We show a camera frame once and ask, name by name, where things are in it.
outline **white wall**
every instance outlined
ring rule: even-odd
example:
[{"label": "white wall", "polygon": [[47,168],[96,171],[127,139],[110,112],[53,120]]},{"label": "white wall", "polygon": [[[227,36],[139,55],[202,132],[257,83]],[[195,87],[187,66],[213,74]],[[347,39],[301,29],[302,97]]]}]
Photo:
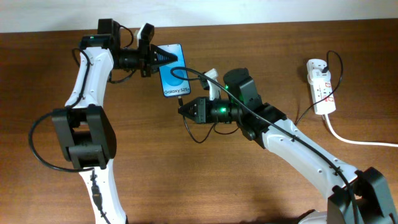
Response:
[{"label": "white wall", "polygon": [[0,32],[330,21],[398,17],[398,0],[1,0]]}]

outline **brown tabletop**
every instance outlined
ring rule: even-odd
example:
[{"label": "brown tabletop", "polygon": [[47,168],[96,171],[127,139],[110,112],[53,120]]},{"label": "brown tabletop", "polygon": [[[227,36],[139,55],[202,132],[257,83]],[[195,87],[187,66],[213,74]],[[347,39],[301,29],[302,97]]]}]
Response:
[{"label": "brown tabletop", "polygon": [[[69,98],[78,72],[70,51],[83,34],[93,33],[0,34],[0,223],[95,221],[81,177],[44,167],[27,145],[33,120]],[[123,32],[123,43],[128,42]],[[187,67],[199,71],[216,68],[222,76],[248,68],[263,102],[292,120],[312,102],[307,60],[324,60],[327,50],[335,50],[345,65],[337,110],[330,115],[335,131],[352,140],[397,142],[397,19],[156,28],[152,43],[182,44]],[[330,67],[336,85],[340,68],[334,56]],[[191,87],[185,102],[208,95],[199,83]],[[118,139],[114,176],[130,223],[239,223],[326,210],[315,187],[240,131],[193,142],[177,108],[177,99],[163,96],[158,74],[107,85],[104,109]],[[188,124],[197,138],[210,128]],[[217,126],[225,132],[235,127]],[[358,169],[381,171],[398,206],[397,148],[341,142],[313,110],[298,127]],[[34,141],[46,160],[72,167],[49,120]]]}]

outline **white cable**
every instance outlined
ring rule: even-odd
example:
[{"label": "white cable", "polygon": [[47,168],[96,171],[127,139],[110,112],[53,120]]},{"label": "white cable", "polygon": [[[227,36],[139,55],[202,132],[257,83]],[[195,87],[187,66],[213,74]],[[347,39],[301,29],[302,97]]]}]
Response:
[{"label": "white cable", "polygon": [[368,145],[368,146],[389,146],[389,147],[398,147],[398,144],[392,144],[392,143],[383,143],[383,142],[361,142],[361,141],[352,141],[352,140],[347,140],[345,138],[340,137],[338,134],[335,133],[335,130],[331,127],[329,116],[327,114],[324,114],[326,123],[328,125],[328,128],[332,135],[334,135],[337,139],[343,142],[347,142],[350,144],[360,144],[360,145]]}]

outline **smartphone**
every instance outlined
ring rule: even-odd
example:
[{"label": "smartphone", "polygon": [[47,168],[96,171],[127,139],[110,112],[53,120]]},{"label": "smartphone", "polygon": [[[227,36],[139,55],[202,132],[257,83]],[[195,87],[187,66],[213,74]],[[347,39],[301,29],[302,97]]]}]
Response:
[{"label": "smartphone", "polygon": [[[170,52],[178,57],[176,62],[159,67],[160,80],[162,82],[163,95],[165,97],[182,96],[191,93],[189,81],[175,78],[171,74],[171,69],[174,67],[185,67],[184,55],[180,44],[169,44],[158,46],[162,50]],[[188,78],[187,71],[175,70],[174,74]]]}]

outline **white power strip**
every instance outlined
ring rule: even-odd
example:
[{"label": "white power strip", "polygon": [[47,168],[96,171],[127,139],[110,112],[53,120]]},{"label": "white power strip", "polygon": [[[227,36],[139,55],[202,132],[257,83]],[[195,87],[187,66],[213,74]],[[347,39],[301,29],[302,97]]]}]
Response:
[{"label": "white power strip", "polygon": [[[308,70],[307,78],[311,86],[313,103],[316,103],[326,98],[333,91],[330,82],[331,79],[330,71],[328,70],[326,73],[322,72],[326,66],[327,66],[326,62],[320,59],[311,59],[307,62],[307,70]],[[398,147],[398,144],[392,144],[392,143],[352,141],[340,137],[338,134],[336,134],[335,130],[333,130],[333,128],[331,127],[331,123],[328,116],[328,114],[336,110],[335,97],[333,95],[330,95],[327,99],[315,104],[314,110],[316,114],[322,115],[324,117],[330,132],[332,133],[332,135],[334,135],[334,137],[336,137],[340,141],[350,144],[360,144],[360,145],[369,145],[369,146]]]},{"label": "white power strip", "polygon": [[[331,89],[329,71],[322,73],[326,62],[320,59],[311,59],[307,62],[308,82],[311,86],[312,102],[316,103],[326,98],[333,90]],[[327,99],[314,105],[316,114],[329,114],[336,110],[335,98],[330,95]]]}]

